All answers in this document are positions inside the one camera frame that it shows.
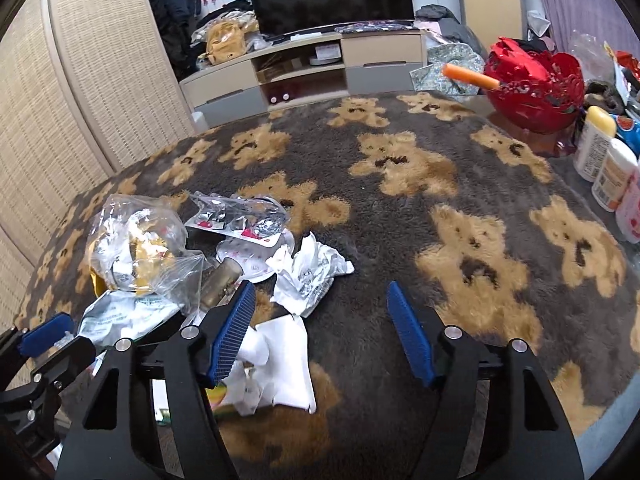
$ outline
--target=red decorative bowl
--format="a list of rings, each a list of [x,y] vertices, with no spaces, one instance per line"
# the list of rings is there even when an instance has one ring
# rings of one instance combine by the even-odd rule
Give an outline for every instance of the red decorative bowl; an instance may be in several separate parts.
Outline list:
[[[500,39],[484,66],[486,75],[504,83],[487,92],[495,109],[516,126],[535,133],[548,134],[570,126],[584,99],[578,60],[564,52],[554,56],[514,52],[504,44],[509,40]],[[540,77],[538,63],[546,69],[546,79]],[[538,68],[537,76],[527,67]]]

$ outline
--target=yellow bag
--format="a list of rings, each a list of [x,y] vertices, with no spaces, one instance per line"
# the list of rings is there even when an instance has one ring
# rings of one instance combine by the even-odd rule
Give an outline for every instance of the yellow bag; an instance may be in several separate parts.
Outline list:
[[[207,33],[207,57],[211,64],[220,64],[246,53],[244,32],[233,22],[220,22]]]

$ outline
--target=teddy bear pattern rug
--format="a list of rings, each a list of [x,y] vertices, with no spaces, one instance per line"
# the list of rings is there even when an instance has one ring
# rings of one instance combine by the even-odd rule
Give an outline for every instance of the teddy bear pattern rug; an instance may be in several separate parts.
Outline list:
[[[290,213],[298,247],[313,231],[355,266],[305,320],[318,410],[276,406],[220,421],[241,478],[411,472],[438,398],[402,352],[386,311],[391,280],[485,342],[528,341],[576,435],[638,369],[640,284],[616,241],[546,160],[425,92],[225,124],[78,196],[31,279],[18,325],[58,311],[79,320],[94,300],[82,256],[109,194],[165,196],[186,220],[196,211],[187,190],[273,196]],[[191,231],[188,247],[212,255],[218,240]],[[273,285],[258,286],[254,323],[285,313],[269,301]],[[65,409],[72,414],[74,404]],[[474,430],[468,450],[479,442]]]

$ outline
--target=curtain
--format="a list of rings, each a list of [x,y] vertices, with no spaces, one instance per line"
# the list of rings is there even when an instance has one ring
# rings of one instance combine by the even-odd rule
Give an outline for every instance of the curtain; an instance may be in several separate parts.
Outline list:
[[[607,41],[640,59],[640,40],[615,0],[543,0],[558,50],[571,49],[572,31]]]

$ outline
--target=white bottle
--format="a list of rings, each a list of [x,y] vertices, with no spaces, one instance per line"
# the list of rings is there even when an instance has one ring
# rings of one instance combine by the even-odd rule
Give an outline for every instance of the white bottle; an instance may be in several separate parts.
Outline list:
[[[575,171],[585,180],[593,182],[607,155],[611,139],[616,136],[616,121],[602,108],[592,106],[587,111],[584,128],[574,155]]]
[[[616,223],[626,241],[640,242],[640,169],[636,168],[618,209]]]
[[[626,191],[626,185],[638,167],[638,160],[624,142],[612,139],[591,193],[601,208],[613,213]]]

